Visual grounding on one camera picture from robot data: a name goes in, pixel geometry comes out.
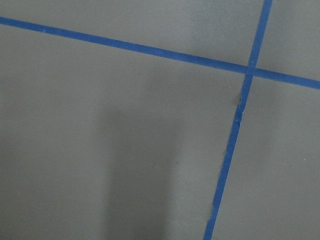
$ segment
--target gray painted floor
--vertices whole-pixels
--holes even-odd
[[[247,65],[262,0],[0,0],[0,16]],[[320,80],[320,3],[258,67]],[[0,239],[201,240],[244,75],[0,25]],[[254,78],[216,240],[319,239],[320,91]]]

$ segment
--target gray floor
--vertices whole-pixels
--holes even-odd
[[[262,0],[0,0],[0,16],[247,65]],[[320,3],[258,67],[320,80]],[[243,74],[0,25],[0,239],[201,240]],[[216,240],[319,239],[319,90],[254,78]]]

